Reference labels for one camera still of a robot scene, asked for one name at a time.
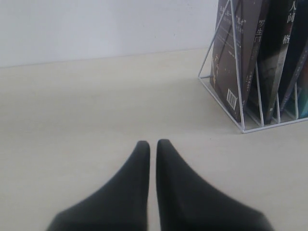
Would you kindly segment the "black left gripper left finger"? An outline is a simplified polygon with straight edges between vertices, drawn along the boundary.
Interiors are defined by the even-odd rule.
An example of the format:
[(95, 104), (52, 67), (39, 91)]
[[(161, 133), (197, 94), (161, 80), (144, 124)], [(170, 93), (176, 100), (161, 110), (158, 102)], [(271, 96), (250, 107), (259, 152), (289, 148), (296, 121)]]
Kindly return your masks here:
[(49, 231), (146, 231), (150, 145), (138, 141), (120, 170), (98, 191), (59, 212)]

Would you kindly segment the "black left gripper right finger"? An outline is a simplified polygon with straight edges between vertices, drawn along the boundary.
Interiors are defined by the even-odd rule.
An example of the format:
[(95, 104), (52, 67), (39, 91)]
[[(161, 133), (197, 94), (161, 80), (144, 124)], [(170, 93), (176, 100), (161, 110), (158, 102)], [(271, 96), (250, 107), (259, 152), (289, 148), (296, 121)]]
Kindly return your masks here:
[(170, 140), (156, 151), (156, 192), (163, 231), (263, 231), (264, 215), (215, 189)]

